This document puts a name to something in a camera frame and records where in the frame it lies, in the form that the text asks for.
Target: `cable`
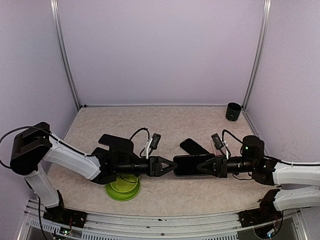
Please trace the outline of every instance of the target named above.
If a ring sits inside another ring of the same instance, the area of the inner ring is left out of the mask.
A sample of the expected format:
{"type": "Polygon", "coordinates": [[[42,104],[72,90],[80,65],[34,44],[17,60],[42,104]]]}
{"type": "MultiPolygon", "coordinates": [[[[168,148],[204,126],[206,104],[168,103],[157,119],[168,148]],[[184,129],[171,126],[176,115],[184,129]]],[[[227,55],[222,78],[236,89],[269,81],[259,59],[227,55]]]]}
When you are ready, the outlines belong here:
{"type": "Polygon", "coordinates": [[[143,149],[141,150],[141,152],[139,153],[140,158],[143,158],[143,157],[144,157],[144,156],[142,156],[142,153],[144,152],[144,150],[145,150],[145,148],[143,148],[143,149]]]}
{"type": "Polygon", "coordinates": [[[225,156],[224,151],[221,150],[221,148],[219,149],[220,153],[222,153],[223,156],[225,156]]]}
{"type": "Polygon", "coordinates": [[[227,147],[227,146],[224,146],[225,147],[225,149],[228,151],[228,153],[229,153],[229,158],[231,157],[231,152],[230,152],[230,150],[229,150],[229,148],[227,147]]]}
{"type": "Polygon", "coordinates": [[[234,173],[232,173],[232,177],[234,177],[235,179],[240,180],[240,181],[250,181],[250,180],[252,180],[252,178],[237,178],[234,173]]]}
{"type": "MultiPolygon", "coordinates": [[[[42,128],[39,128],[39,127],[36,127],[36,126],[21,126],[21,127],[18,127],[18,128],[13,129],[13,130],[11,130],[11,131],[8,131],[6,134],[4,134],[4,135],[0,138],[0,144],[1,144],[1,142],[4,140],[4,138],[5,138],[6,136],[8,136],[8,135],[10,135],[10,134],[12,134],[12,133],[14,133],[14,132],[23,130],[23,129],[36,129],[36,130],[39,130],[39,131],[42,131],[42,132],[48,134],[48,135],[49,135],[50,137],[52,137],[54,140],[56,140],[56,141],[58,140],[58,139],[55,138],[50,132],[47,132],[46,130],[44,130],[44,129],[42,129],[42,128]]],[[[7,169],[11,169],[10,166],[5,165],[1,160],[0,160],[0,164],[1,164],[2,166],[4,166],[5,168],[7,168],[7,169]]]]}
{"type": "Polygon", "coordinates": [[[280,226],[279,226],[279,228],[277,229],[277,231],[275,232],[275,234],[273,234],[272,236],[270,236],[271,238],[273,238],[275,235],[277,235],[277,234],[280,232],[280,230],[281,230],[281,228],[282,228],[283,222],[284,222],[284,211],[282,211],[282,217],[281,217],[280,226]]]}
{"type": "Polygon", "coordinates": [[[264,157],[266,159],[275,160],[278,163],[289,165],[289,166],[303,166],[303,167],[318,167],[318,166],[320,166],[320,164],[291,163],[291,162],[282,161],[278,158],[275,158],[273,156],[267,156],[267,155],[264,155],[264,157]]]}
{"type": "Polygon", "coordinates": [[[137,131],[135,131],[134,134],[132,134],[132,136],[129,138],[129,140],[132,140],[134,136],[137,135],[140,131],[146,131],[148,133],[148,139],[150,139],[150,132],[148,128],[142,127],[142,128],[139,128],[137,131]]]}
{"type": "Polygon", "coordinates": [[[136,184],[136,183],[140,182],[140,180],[142,179],[142,175],[139,174],[137,181],[128,181],[128,180],[124,179],[121,175],[119,175],[119,178],[121,178],[123,181],[125,181],[127,183],[136,184]]]}
{"type": "Polygon", "coordinates": [[[45,240],[48,240],[46,234],[45,234],[45,231],[44,231],[44,228],[42,226],[42,222],[41,222],[41,211],[40,211],[40,208],[41,208],[41,199],[40,197],[38,197],[38,200],[39,200],[39,205],[38,205],[38,215],[39,215],[39,223],[40,223],[40,228],[41,228],[41,232],[42,232],[42,235],[44,237],[45,240]]]}
{"type": "Polygon", "coordinates": [[[242,141],[241,141],[239,138],[237,138],[235,135],[233,135],[231,132],[229,132],[229,131],[226,130],[226,129],[223,129],[223,130],[222,130],[222,142],[225,141],[225,133],[229,134],[231,137],[233,137],[235,140],[237,140],[239,143],[242,144],[242,141]]]}

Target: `vertical metal pole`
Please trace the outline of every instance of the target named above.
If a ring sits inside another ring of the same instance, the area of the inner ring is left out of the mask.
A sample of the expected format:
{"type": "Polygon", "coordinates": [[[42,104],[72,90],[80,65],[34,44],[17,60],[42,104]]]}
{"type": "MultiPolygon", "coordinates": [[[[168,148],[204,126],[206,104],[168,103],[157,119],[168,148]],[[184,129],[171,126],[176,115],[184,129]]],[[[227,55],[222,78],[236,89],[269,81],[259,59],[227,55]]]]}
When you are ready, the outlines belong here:
{"type": "Polygon", "coordinates": [[[256,48],[256,53],[254,57],[254,63],[250,74],[250,81],[248,88],[245,93],[245,97],[242,103],[242,108],[245,111],[248,107],[248,103],[254,88],[254,84],[257,78],[257,73],[259,69],[260,60],[262,57],[263,47],[265,43],[266,33],[267,33],[267,27],[269,22],[269,16],[270,16],[270,9],[271,9],[271,1],[272,0],[264,0],[264,9],[263,9],[263,15],[262,15],[262,23],[260,28],[260,34],[259,34],[259,40],[258,40],[258,46],[256,48]]]}
{"type": "Polygon", "coordinates": [[[66,74],[66,78],[68,81],[68,85],[71,91],[71,95],[74,101],[74,105],[76,109],[79,111],[81,108],[81,103],[79,99],[79,95],[77,93],[76,85],[73,80],[72,74],[71,74],[71,69],[67,57],[67,52],[66,52],[66,47],[65,47],[65,42],[64,42],[64,36],[62,32],[62,27],[61,27],[61,21],[60,21],[60,15],[59,15],[59,8],[58,8],[58,0],[50,0],[50,5],[51,5],[51,11],[52,11],[52,17],[53,17],[53,22],[55,25],[56,29],[56,35],[58,38],[58,44],[60,48],[60,53],[64,65],[64,70],[66,74]]]}

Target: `phone screen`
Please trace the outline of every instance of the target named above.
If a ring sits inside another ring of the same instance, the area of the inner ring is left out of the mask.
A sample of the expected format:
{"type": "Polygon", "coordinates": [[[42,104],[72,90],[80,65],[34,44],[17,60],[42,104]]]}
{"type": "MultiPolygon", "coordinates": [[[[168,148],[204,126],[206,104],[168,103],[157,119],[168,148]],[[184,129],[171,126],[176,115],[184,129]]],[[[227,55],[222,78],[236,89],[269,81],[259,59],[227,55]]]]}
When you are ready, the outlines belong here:
{"type": "Polygon", "coordinates": [[[197,166],[214,157],[214,154],[175,156],[173,158],[173,162],[177,163],[178,167],[173,170],[173,173],[177,177],[204,176],[206,174],[202,171],[199,171],[197,166]]]}

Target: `black cylinder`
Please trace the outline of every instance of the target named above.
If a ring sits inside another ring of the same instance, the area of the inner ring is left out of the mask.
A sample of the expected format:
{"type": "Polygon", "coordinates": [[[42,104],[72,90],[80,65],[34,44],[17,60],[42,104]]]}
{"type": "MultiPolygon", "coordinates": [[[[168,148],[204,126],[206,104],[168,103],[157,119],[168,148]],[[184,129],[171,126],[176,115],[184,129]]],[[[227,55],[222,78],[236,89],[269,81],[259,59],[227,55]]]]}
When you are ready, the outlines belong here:
{"type": "Polygon", "coordinates": [[[229,121],[235,122],[238,120],[241,112],[241,106],[238,103],[230,102],[226,108],[225,117],[229,121]]]}
{"type": "Polygon", "coordinates": [[[150,165],[148,163],[140,163],[140,164],[124,164],[118,165],[115,167],[115,171],[117,174],[148,174],[150,165]]]}
{"type": "Polygon", "coordinates": [[[242,157],[230,157],[227,161],[228,173],[247,173],[253,171],[253,162],[250,159],[244,160],[242,157]]]}

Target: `gray metal platform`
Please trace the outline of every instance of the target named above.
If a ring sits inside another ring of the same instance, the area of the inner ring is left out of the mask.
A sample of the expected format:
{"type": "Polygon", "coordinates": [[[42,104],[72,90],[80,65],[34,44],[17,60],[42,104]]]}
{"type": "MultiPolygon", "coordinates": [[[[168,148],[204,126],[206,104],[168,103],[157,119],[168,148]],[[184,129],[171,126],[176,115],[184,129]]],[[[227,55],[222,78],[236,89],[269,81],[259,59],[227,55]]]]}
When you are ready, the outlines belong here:
{"type": "MultiPolygon", "coordinates": [[[[308,240],[304,221],[299,210],[285,212],[284,236],[290,240],[308,240]]],[[[48,240],[53,239],[61,225],[42,219],[48,240]]],[[[30,199],[25,209],[18,240],[42,240],[40,232],[38,201],[30,199]]],[[[253,227],[241,228],[238,214],[226,212],[194,216],[130,216],[88,212],[84,228],[73,227],[69,236],[57,234],[58,239],[74,240],[255,240],[253,227]]]]}

